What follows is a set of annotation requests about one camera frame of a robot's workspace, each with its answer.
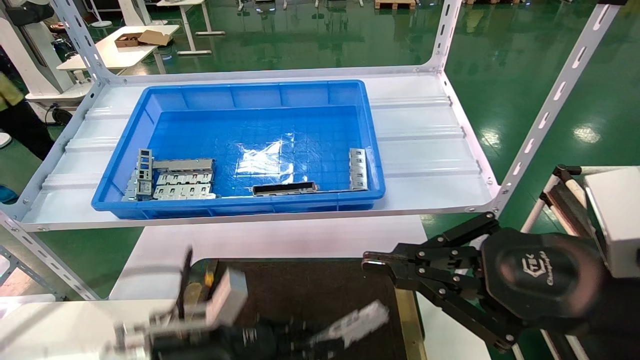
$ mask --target yellow jacket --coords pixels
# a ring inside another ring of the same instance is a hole
[[[9,106],[18,105],[23,99],[22,92],[0,72],[0,111],[6,110]]]

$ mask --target green epoxy floor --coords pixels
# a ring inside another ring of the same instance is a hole
[[[247,3],[238,13],[233,1],[208,1],[214,30],[224,37],[196,37],[209,56],[181,56],[187,50],[184,30],[163,50],[170,74],[239,70],[302,69],[420,64],[431,54],[441,5],[423,0],[415,11],[376,11],[365,0],[282,4],[274,13]],[[495,175],[502,179],[595,2],[536,1],[526,5],[463,5],[445,69],[480,137]],[[502,214],[502,223],[519,228],[554,165],[637,165],[640,145],[640,3],[620,11],[556,123]],[[150,9],[155,19],[182,25],[179,12]],[[192,8],[193,31],[205,29],[199,7]],[[120,19],[113,18],[114,24]],[[115,28],[93,32],[96,40]],[[125,74],[157,74],[149,57]],[[53,128],[52,133],[59,133]],[[0,150],[0,183],[21,190],[38,160],[21,145]],[[424,215],[428,234],[436,234],[468,218]],[[557,231],[545,213],[534,232]],[[42,239],[102,297],[108,295],[141,229],[97,229],[42,233]],[[22,257],[55,285],[63,283],[28,254],[10,234],[0,230],[0,243]],[[550,359],[541,336],[521,341],[527,358]]]

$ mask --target shelf frame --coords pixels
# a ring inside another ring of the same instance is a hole
[[[127,86],[149,86],[160,85],[163,83],[202,83],[211,81],[227,81],[227,82],[250,82],[259,81],[260,79],[295,79],[295,78],[335,78],[335,77],[375,77],[375,76],[436,76],[443,88],[447,98],[451,102],[451,108],[456,118],[463,128],[465,136],[468,138],[468,144],[471,151],[476,155],[481,176],[487,185],[487,189],[492,200],[486,204],[478,206],[467,206],[466,208],[449,208],[430,211],[432,213],[445,212],[478,212],[487,209],[494,211],[500,215],[511,194],[515,190],[518,182],[522,178],[526,168],[535,152],[538,150],[544,136],[548,133],[553,124],[559,110],[564,104],[569,93],[576,84],[580,74],[584,70],[591,55],[600,43],[604,33],[611,24],[613,18],[618,12],[620,5],[614,4],[598,4],[591,14],[585,28],[583,29],[577,43],[575,44],[567,62],[562,71],[558,75],[556,83],[552,87],[547,100],[543,104],[538,116],[536,117],[529,134],[525,138],[515,160],[505,178],[502,185],[497,183],[495,176],[491,170],[491,166],[484,156],[477,138],[471,128],[468,118],[453,90],[453,87],[444,73],[449,49],[453,39],[453,33],[458,14],[461,8],[459,0],[445,0],[443,10],[440,16],[438,32],[433,47],[432,56],[425,64],[416,66],[397,66],[397,67],[364,67],[364,68],[341,68],[341,69],[312,69],[312,70],[278,70],[278,71],[261,71],[261,72],[232,72],[232,73],[207,73],[207,74],[165,74],[150,76],[116,76],[104,67],[102,57],[97,52],[95,44],[89,35],[89,32],[82,21],[76,7],[69,0],[51,0],[51,4],[56,14],[64,23],[67,33],[74,43],[78,53],[82,56],[92,81],[94,82],[88,95],[84,98],[78,107],[76,114],[73,116],[70,124],[62,132],[56,141],[51,153],[42,163],[35,175],[23,191],[18,203],[12,206],[0,205],[0,224],[9,230],[16,239],[33,252],[40,260],[42,260],[52,271],[59,275],[73,290],[77,291],[86,300],[97,300],[98,296],[77,276],[71,269],[66,266],[50,249],[48,249],[37,237],[35,232],[48,231],[55,229],[86,229],[92,227],[123,227],[123,226],[141,226],[141,225],[175,225],[175,224],[195,224],[220,221],[218,218],[198,218],[198,219],[168,219],[168,220],[145,220],[144,222],[105,222],[99,224],[75,224],[69,223],[66,226],[51,227],[46,224],[25,224],[22,222],[26,214],[34,204],[38,194],[47,177],[54,171],[60,159],[65,153],[65,148],[74,138],[80,128],[85,115],[92,109],[96,100],[100,98],[105,89]],[[394,211],[386,213],[384,211],[376,214],[375,211],[370,213],[359,212],[349,214],[349,212],[335,213],[318,213],[312,217],[306,218],[323,218],[323,217],[364,217],[364,216],[387,216],[387,215],[407,215],[417,212]],[[255,218],[232,217],[223,221],[268,221],[268,220],[292,220],[296,217],[288,217],[283,214],[272,214],[268,217]]]

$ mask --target black pants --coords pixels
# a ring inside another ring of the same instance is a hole
[[[47,126],[33,112],[31,105],[21,101],[16,106],[0,111],[0,129],[18,140],[41,160],[53,147]]]

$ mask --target wooden pallet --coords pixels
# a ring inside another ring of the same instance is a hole
[[[391,4],[391,9],[398,9],[399,4],[409,5],[409,9],[415,9],[415,0],[375,0],[374,6],[380,9],[380,4]]]

